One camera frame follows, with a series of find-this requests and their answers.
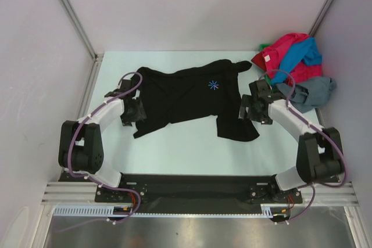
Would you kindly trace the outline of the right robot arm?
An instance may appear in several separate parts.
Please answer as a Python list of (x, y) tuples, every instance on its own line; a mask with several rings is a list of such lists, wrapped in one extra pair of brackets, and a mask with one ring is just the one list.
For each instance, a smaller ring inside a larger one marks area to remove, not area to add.
[(280, 93), (273, 93), (265, 80), (249, 84), (251, 93), (243, 95), (240, 119), (263, 125), (278, 123), (298, 144), (296, 163), (290, 169), (273, 175), (268, 187), (269, 198), (282, 202), (289, 190), (313, 183), (323, 184), (335, 175), (346, 175), (339, 131), (313, 124)]

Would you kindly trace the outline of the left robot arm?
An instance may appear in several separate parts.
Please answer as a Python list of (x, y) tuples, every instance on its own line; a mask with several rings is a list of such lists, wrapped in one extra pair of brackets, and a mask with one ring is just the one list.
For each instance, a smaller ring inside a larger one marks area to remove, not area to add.
[(109, 187), (109, 196), (118, 202), (128, 196), (128, 186), (120, 182), (120, 171), (105, 158), (102, 134), (115, 120), (126, 127), (146, 119), (142, 100), (137, 96), (142, 75), (133, 75), (131, 79), (122, 78), (92, 112), (78, 120), (65, 121), (60, 132), (59, 165), (73, 177)]

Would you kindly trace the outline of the black t shirt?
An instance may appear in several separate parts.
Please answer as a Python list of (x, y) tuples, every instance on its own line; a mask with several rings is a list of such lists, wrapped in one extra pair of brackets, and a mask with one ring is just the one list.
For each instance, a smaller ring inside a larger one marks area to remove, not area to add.
[(228, 59), (166, 74), (140, 67), (139, 97), (146, 119), (136, 122), (135, 138), (169, 124), (216, 116), (217, 136), (239, 142), (254, 141), (259, 133), (250, 120), (241, 120), (238, 75), (251, 62)]

